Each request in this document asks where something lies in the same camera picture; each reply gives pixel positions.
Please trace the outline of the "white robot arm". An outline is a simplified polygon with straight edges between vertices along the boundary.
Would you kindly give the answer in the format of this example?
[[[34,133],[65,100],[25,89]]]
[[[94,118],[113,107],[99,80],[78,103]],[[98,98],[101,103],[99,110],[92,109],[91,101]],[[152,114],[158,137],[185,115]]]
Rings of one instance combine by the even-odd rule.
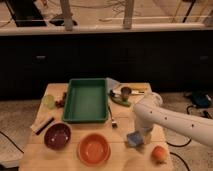
[[[157,124],[213,149],[213,120],[168,110],[162,104],[157,93],[147,93],[136,102],[135,130],[145,136]]]

